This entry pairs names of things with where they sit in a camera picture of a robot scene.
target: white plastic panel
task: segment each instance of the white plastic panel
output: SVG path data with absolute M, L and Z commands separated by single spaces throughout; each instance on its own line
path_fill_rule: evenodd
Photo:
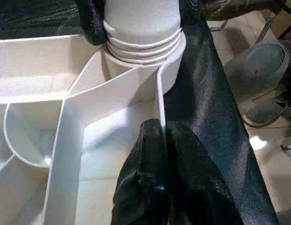
M 4 118 L 8 146 L 23 162 L 49 167 L 62 101 L 9 104 Z
M 0 225 L 12 224 L 13 221 L 18 224 L 22 213 L 26 225 L 35 225 L 34 220 L 42 218 L 42 210 L 37 209 L 37 205 L 44 201 L 44 196 L 36 191 L 44 179 L 46 173 L 43 170 L 31 167 L 15 156 L 7 161 L 0 171 Z
M 151 98 L 141 101 L 140 71 L 132 69 L 65 101 L 50 170 L 46 225 L 109 224 L 117 177 L 140 125 L 159 119 L 157 82 Z
M 102 49 L 99 49 L 86 64 L 79 77 L 69 90 L 69 94 L 96 87 L 110 79 Z
M 3 132 L 3 121 L 7 105 L 0 105 L 0 170 L 11 157 L 12 153 L 6 143 Z
M 0 40 L 0 102 L 67 92 L 98 48 L 80 35 Z
M 65 105 L 50 169 L 45 201 L 46 225 L 75 223 L 83 134 L 79 118 Z

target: white plastic divider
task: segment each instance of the white plastic divider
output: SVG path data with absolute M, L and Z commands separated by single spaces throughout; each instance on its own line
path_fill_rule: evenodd
M 0 40 L 0 103 L 64 98 L 98 49 L 82 35 Z
M 104 82 L 110 80 L 109 68 L 114 68 L 113 77 L 123 74 L 128 71 L 130 67 L 111 65 L 108 61 L 107 66 L 106 58 L 104 56 L 105 46 L 102 46 L 86 64 L 74 84 L 69 90 L 69 95 L 73 95 L 90 88 L 94 88 Z
M 3 132 L 3 120 L 5 115 L 7 105 L 0 105 L 0 170 L 3 168 L 4 164 L 12 156 L 12 152 L 9 149 Z
M 0 171 L 0 225 L 43 221 L 47 173 L 12 156 Z
M 65 100 L 57 132 L 45 201 L 45 225 L 109 224 L 112 196 L 123 162 L 142 122 L 165 121 L 157 74 L 149 95 L 147 80 L 133 68 Z
M 23 162 L 49 168 L 62 101 L 8 104 L 4 135 L 11 151 Z

